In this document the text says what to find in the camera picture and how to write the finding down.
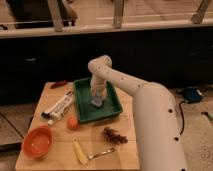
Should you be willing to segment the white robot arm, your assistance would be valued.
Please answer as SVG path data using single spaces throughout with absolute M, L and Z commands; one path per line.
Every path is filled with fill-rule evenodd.
M 114 70 L 107 55 L 92 59 L 88 69 L 92 94 L 109 82 L 133 97 L 140 171 L 188 171 L 173 94 L 162 84 Z

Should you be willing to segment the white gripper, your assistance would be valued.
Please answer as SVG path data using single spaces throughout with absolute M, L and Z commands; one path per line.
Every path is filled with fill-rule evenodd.
M 99 94 L 103 100 L 106 99 L 106 81 L 97 76 L 93 76 L 90 81 L 91 93 L 93 96 Z

